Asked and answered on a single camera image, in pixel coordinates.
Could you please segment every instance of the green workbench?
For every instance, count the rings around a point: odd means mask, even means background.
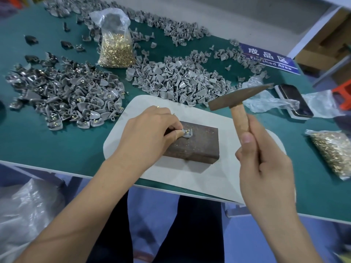
[[[71,29],[68,33],[63,30],[64,21]],[[214,36],[188,42],[185,47],[175,47],[171,38],[165,37],[162,30],[132,21],[131,28],[135,27],[144,35],[151,35],[152,32],[155,34],[155,40],[140,42],[142,49],[150,51],[151,61],[163,61],[166,55],[184,57],[194,49],[209,52],[208,48],[213,44],[215,50],[231,47],[228,40]],[[79,63],[85,61],[96,63],[99,57],[96,52],[97,44],[93,41],[90,43],[81,41],[82,35],[88,35],[88,28],[85,25],[77,25],[75,16],[66,19],[56,18],[47,13],[42,5],[34,5],[0,22],[0,32],[0,101],[2,102],[0,103],[0,163],[50,170],[73,176],[93,176],[104,160],[103,143],[114,124],[108,121],[103,126],[88,130],[82,130],[75,124],[66,124],[60,131],[49,131],[44,116],[37,114],[32,107],[25,106],[19,112],[9,110],[8,105],[18,94],[4,79],[14,64],[25,64],[24,55],[26,54],[44,58],[45,52],[51,52],[57,57],[65,56]],[[24,41],[24,35],[35,36],[39,44],[29,46]],[[87,52],[77,53],[75,50],[64,50],[60,45],[60,40],[69,41],[74,45],[82,43]],[[157,43],[155,49],[150,48],[152,41]],[[224,67],[229,64],[232,67],[228,72]],[[233,82],[237,81],[238,75],[245,76],[247,79],[252,75],[250,70],[244,69],[233,60],[221,62],[211,57],[204,67],[209,71],[217,70],[220,75]],[[267,83],[293,84],[301,93],[312,91],[304,75],[294,75],[274,68],[266,68],[266,70],[271,76],[266,80]],[[134,88],[131,83],[125,81],[125,69],[110,69],[109,71],[120,76],[126,91],[129,92],[128,95],[126,94],[124,107],[135,96],[144,94],[142,90]],[[197,105],[197,107],[204,109],[202,105]],[[229,109],[218,110],[216,113],[231,116]],[[343,182],[334,176],[318,151],[304,136],[306,129],[338,130],[334,121],[332,119],[294,120],[285,110],[278,109],[256,116],[265,128],[278,135],[292,159],[295,169],[298,212],[328,220],[351,222],[351,183]],[[136,185],[215,199],[215,197],[195,191],[145,179],[139,179]]]

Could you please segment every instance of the hand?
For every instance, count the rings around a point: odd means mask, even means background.
[[[250,131],[240,137],[240,190],[252,216],[264,231],[281,220],[297,218],[292,162],[266,129],[248,115]]]
[[[166,130],[173,130],[165,135]],[[109,161],[133,168],[139,178],[183,135],[183,126],[169,108],[151,106],[129,119],[116,151]]]

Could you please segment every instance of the dark pants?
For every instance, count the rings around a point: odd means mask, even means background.
[[[133,262],[127,198],[128,192],[113,209],[87,263]],[[177,216],[153,262],[223,263],[221,204],[180,196]]]

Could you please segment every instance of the white paper mat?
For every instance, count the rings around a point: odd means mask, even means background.
[[[142,178],[244,203],[239,185],[240,163],[235,157],[235,152],[240,148],[240,142],[233,120],[228,117],[159,97],[139,95],[125,108],[104,142],[105,159],[109,158],[117,148],[127,121],[152,105],[168,107],[181,121],[218,128],[219,160],[214,164],[206,164],[162,156],[142,175]],[[276,134],[271,131],[268,133],[285,152]]]

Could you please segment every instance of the clear plastic bag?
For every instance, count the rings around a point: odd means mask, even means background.
[[[262,80],[263,78],[260,75],[252,76],[247,82],[242,84],[242,87],[249,88],[263,85]],[[243,101],[243,104],[253,113],[264,113],[273,108],[298,110],[300,107],[299,101],[275,98],[268,90],[264,90]]]
[[[306,130],[332,171],[342,180],[351,177],[351,141],[341,131]]]
[[[25,185],[0,187],[0,262],[13,262],[65,207],[57,187],[30,179]]]
[[[133,41],[129,33],[129,17],[119,8],[106,8],[89,13],[91,20],[101,27],[103,40],[98,65],[127,68],[135,63]]]
[[[331,90],[303,94],[302,97],[313,112],[314,117],[334,118],[345,115],[339,110]]]

